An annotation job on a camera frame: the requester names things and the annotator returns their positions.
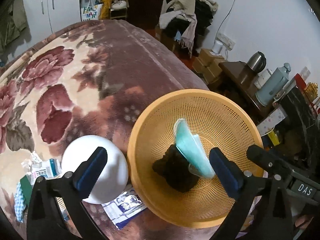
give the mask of stainless steel kettle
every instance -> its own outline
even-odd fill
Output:
[[[249,59],[247,66],[255,73],[260,73],[266,67],[267,60],[262,52],[258,51]]]

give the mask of wardrobe door handle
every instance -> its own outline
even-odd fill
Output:
[[[52,0],[52,9],[54,10],[54,0]]]
[[[42,14],[44,14],[43,1],[41,1],[41,9],[42,9]]]

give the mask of white wardrobe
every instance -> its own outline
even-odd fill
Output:
[[[79,0],[23,0],[29,28],[7,47],[10,62],[50,34],[81,21]]]

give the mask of floral blanket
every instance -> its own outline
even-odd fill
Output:
[[[26,239],[14,214],[21,166],[35,150],[61,159],[83,135],[100,135],[126,153],[140,113],[169,92],[207,89],[164,45],[119,20],[71,25],[36,44],[0,70],[0,206]],[[149,210],[118,231],[101,205],[84,203],[109,239],[209,239],[215,228],[171,225]],[[72,224],[69,229],[77,234]]]

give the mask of wooden door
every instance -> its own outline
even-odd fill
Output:
[[[48,0],[52,32],[81,21],[80,0]]]
[[[23,6],[30,30],[30,37],[26,41],[28,47],[31,47],[52,34],[48,3],[47,0],[23,0]]]
[[[163,0],[128,1],[128,22],[145,30],[154,29],[159,22]]]

